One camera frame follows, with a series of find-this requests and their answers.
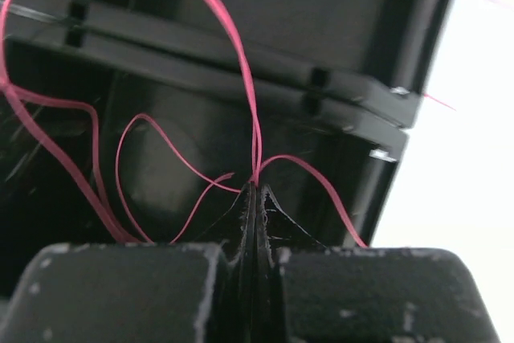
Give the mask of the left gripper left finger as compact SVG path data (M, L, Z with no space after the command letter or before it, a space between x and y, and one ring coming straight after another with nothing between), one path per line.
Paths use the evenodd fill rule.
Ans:
M4 342L248 342L244 241L53 244L28 264Z

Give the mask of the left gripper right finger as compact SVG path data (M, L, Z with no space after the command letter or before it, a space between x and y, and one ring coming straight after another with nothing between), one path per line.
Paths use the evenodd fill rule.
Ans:
M325 246L270 187L256 205L259 342L496 342L475 280L454 253Z

